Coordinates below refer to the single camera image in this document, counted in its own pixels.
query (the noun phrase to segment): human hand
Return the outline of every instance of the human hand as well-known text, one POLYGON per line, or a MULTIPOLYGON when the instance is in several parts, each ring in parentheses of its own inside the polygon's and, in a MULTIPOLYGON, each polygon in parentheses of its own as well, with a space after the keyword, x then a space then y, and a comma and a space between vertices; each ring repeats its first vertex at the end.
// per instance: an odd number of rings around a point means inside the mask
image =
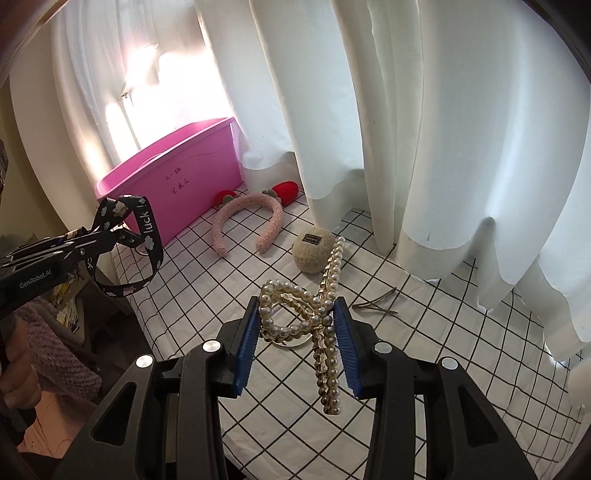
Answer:
POLYGON ((33 408, 41 400, 41 388, 33 368, 28 329, 17 319, 14 332, 6 346, 10 365, 0 375, 0 391, 8 408, 33 408))

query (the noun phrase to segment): grid-patterned tablecloth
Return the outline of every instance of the grid-patterned tablecloth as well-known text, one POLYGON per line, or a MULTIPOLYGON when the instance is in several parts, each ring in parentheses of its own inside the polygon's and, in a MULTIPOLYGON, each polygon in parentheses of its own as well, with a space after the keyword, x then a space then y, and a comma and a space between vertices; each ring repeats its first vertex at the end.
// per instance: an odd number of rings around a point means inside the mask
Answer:
MULTIPOLYGON (((269 278, 289 279, 317 290, 320 274, 299 272, 289 250, 312 222, 302 194, 285 209, 284 229, 268 252, 255 249, 271 212, 243 210, 223 231, 229 254, 210 247, 210 210, 166 247, 163 266, 148 288, 130 298, 157 358, 187 353, 214 338, 223 322, 242 317, 252 295, 269 278)), ((428 283, 408 275, 376 247, 367 212, 354 210, 339 232, 348 241, 339 294, 349 305, 373 300, 397 287, 382 305, 402 320, 375 311, 354 311, 378 336, 415 358, 452 356, 467 370, 508 425, 539 478, 571 446, 581 409, 565 390, 575 357, 556 363, 545 350, 540 321, 517 293, 493 310, 477 302, 478 269, 463 263, 452 275, 428 283)), ((122 281, 150 269, 145 257, 118 246, 113 251, 122 281)), ((286 310, 274 315, 287 325, 286 310)), ((373 401, 358 401, 341 375, 342 413, 325 416, 317 395, 311 343, 287 350, 260 341, 248 386, 237 400, 222 399, 226 454, 258 480, 362 479, 373 401)), ((415 478, 425 478, 426 435, 421 398, 416 399, 415 478)))

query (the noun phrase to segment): silver screw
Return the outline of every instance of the silver screw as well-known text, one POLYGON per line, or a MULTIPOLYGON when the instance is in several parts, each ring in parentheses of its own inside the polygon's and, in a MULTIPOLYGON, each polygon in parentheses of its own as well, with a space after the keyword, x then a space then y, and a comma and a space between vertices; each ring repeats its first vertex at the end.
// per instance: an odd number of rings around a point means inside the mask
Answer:
POLYGON ((457 368, 457 360, 450 356, 445 357, 441 360, 441 365, 443 368, 447 368, 448 370, 455 370, 457 368))
POLYGON ((217 340, 208 340, 203 344, 203 350, 206 352, 217 352, 222 347, 222 344, 217 340))
POLYGON ((392 351, 392 345, 386 342, 378 342, 374 345, 374 350, 377 353, 390 353, 392 351))
POLYGON ((135 361, 135 365, 140 368, 146 368, 152 365, 154 362, 154 357, 152 355, 142 355, 139 356, 138 359, 135 361))

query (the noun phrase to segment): red strawberry decoration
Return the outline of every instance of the red strawberry decoration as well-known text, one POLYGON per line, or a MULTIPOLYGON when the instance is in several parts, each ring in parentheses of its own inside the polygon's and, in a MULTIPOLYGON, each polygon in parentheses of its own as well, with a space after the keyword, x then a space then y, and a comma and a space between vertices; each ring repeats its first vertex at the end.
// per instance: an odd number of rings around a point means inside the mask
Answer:
POLYGON ((290 203, 295 202, 295 199, 300 193, 298 185, 294 181, 281 182, 280 184, 275 185, 271 190, 273 190, 281 199, 283 207, 287 207, 290 203))
POLYGON ((236 198, 236 194, 231 190, 222 190, 213 198, 213 206, 219 207, 236 198))

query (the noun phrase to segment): pink knitted fabric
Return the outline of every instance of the pink knitted fabric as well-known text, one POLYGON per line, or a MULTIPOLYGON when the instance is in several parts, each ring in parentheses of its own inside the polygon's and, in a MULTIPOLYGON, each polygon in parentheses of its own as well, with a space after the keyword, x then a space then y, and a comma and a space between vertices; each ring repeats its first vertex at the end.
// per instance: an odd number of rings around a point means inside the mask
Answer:
POLYGON ((273 240, 281 232, 283 226, 283 207, 281 202, 266 193, 250 193, 242 197, 237 197, 231 202, 225 204, 215 215, 212 223, 212 247, 221 257, 228 254, 226 245, 222 238, 222 227, 226 221, 234 215, 234 213, 244 210, 248 207, 269 207, 273 210, 273 217, 269 221, 269 225, 256 241, 256 249, 264 253, 271 248, 273 240))
MULTIPOLYGON (((38 298, 49 312, 55 315, 53 306, 38 298)), ((29 330, 29 347, 33 352, 33 366, 44 391, 93 399, 100 388, 101 378, 84 366, 70 352, 43 318, 28 303, 15 314, 26 321, 29 330)))

